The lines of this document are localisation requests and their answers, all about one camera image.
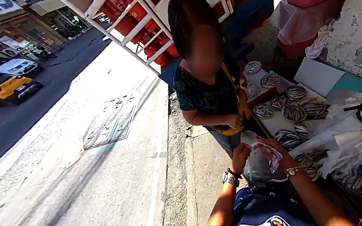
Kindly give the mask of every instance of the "green patterned shirt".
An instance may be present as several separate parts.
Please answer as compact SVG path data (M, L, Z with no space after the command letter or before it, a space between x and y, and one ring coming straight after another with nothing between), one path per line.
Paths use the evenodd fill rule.
M223 62L230 76L239 81L240 68L228 53L224 54ZM174 90L177 93L181 110L198 109L198 113L209 115L238 114L234 87L222 68L216 73L215 84L211 86L193 77L178 65L174 75Z

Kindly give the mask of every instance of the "motorcycle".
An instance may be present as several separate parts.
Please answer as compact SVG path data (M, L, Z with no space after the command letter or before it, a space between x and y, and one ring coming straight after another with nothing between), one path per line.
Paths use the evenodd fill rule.
M34 52L34 56L36 56L41 61L47 61L52 58L57 58L54 53L49 53L43 46L38 46L37 50Z

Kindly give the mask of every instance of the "black bracelet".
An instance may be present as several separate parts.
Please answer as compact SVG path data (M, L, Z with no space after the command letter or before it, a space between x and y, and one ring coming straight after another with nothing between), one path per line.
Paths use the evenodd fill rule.
M242 179L241 175L238 175L237 173L230 170L230 168L227 169L227 172L231 173L234 177L237 177L238 179Z

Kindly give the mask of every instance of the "gray shorts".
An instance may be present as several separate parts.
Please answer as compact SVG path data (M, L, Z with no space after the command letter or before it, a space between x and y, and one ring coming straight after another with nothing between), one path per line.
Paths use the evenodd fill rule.
M234 151L234 148L239 146L241 144L241 133L238 133L233 136L226 136L221 134L218 131L209 131L214 139L217 140L217 142L220 144L220 146L229 152Z

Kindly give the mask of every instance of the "road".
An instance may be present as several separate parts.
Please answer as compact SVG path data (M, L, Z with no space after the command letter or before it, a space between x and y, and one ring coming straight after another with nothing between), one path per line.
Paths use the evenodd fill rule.
M70 42L36 78L40 92L0 109L0 225L163 224L167 85L102 38L92 30ZM118 97L136 103L127 138L78 159Z

